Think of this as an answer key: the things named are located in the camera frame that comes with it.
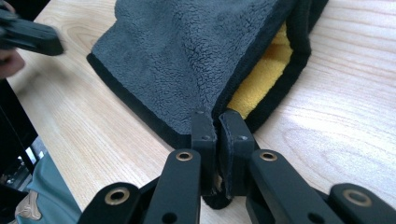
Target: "wood grain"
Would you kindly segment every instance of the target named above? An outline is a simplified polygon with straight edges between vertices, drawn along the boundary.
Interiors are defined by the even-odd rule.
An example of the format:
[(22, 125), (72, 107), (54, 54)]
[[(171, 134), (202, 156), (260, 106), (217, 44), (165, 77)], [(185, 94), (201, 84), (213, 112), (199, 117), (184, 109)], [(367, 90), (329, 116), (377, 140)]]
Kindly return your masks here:
[[(148, 183), (172, 150), (85, 59), (115, 21), (114, 4), (50, 1), (37, 21), (59, 29), (66, 54), (21, 50), (27, 65), (9, 80), (81, 209), (110, 183)], [(355, 183), (396, 207), (396, 3), (331, 0), (310, 39), (307, 67), (255, 133), (260, 146), (315, 188)], [(244, 200), (203, 204), (202, 223), (249, 223)]]

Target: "gray fabric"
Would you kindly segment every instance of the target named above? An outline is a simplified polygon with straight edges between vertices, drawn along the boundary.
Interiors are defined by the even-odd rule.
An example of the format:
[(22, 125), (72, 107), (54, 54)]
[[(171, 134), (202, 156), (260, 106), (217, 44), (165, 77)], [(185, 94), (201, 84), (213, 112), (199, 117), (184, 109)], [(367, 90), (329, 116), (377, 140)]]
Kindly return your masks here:
[(28, 189), (38, 193), (36, 202), (42, 217), (38, 221), (34, 221), (17, 216), (19, 224), (75, 224), (78, 222), (81, 210), (50, 155), (45, 155), (38, 162)]
[[(118, 0), (117, 21), (92, 54), (156, 117), (190, 134), (191, 112), (227, 105), (220, 96), (231, 98), (255, 64), (242, 60), (249, 47), (263, 27), (268, 45), (295, 2)], [(278, 20), (275, 7), (282, 9)], [(253, 61), (264, 49), (250, 49)]]

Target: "black object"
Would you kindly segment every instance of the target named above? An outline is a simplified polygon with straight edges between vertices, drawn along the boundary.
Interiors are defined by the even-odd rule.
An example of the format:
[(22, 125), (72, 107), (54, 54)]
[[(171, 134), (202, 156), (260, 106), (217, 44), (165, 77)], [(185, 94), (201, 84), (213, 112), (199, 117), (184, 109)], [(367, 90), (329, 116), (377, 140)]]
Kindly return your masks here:
[(210, 133), (214, 131), (207, 129), (211, 119), (205, 113), (200, 109), (192, 116), (192, 141), (201, 141), (198, 136), (203, 133), (202, 141), (208, 142), (192, 144), (200, 146), (198, 150), (204, 152), (201, 157), (198, 150), (175, 150), (160, 178), (142, 189), (128, 183), (105, 187), (96, 194), (78, 223), (199, 223), (200, 189), (206, 193), (224, 190), (219, 189), (210, 174), (217, 163), (228, 192), (226, 197), (212, 195), (211, 202), (246, 195), (252, 223), (396, 223), (396, 211), (367, 189), (339, 184), (327, 196), (309, 187), (282, 155), (257, 149), (251, 133), (245, 132), (246, 124), (235, 111), (222, 114), (223, 128), (218, 136), (228, 146), (220, 147), (224, 151), (216, 153), (216, 148), (211, 147), (215, 138)]
[(64, 53), (56, 31), (43, 24), (19, 19), (0, 0), (0, 49), (20, 48), (49, 56)]
[(32, 174), (35, 167), (25, 150), (36, 138), (37, 132), (14, 91), (6, 80), (0, 80), (0, 174), (19, 156)]

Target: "microfiber towel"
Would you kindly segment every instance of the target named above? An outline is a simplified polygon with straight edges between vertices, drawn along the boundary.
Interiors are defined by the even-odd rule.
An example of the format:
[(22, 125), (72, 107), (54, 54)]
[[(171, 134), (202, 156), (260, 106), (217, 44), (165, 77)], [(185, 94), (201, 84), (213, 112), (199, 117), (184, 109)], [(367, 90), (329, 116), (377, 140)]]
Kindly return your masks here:
[(190, 147), (197, 108), (217, 127), (230, 107), (254, 132), (305, 67), (326, 2), (118, 0), (116, 22), (87, 59), (174, 148)]

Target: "gray towel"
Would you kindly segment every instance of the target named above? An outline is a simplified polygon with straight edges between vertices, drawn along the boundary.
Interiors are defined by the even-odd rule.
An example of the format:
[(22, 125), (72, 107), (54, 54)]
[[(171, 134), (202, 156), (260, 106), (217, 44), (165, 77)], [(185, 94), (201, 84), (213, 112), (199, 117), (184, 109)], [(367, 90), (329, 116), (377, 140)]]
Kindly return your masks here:
[(205, 107), (216, 125), (282, 23), (294, 15), (288, 21), (288, 27), (294, 27), (288, 35), (299, 39), (294, 46), (294, 54), (299, 54), (292, 56), (299, 58), (297, 65), (290, 77), (282, 76), (286, 79), (278, 83), (275, 97), (265, 103), (272, 105), (262, 106), (268, 111), (247, 120), (254, 131), (306, 64), (308, 21), (318, 19), (309, 14), (310, 2), (118, 0), (117, 21), (97, 41), (88, 60), (111, 90), (168, 144), (188, 147), (191, 112)]

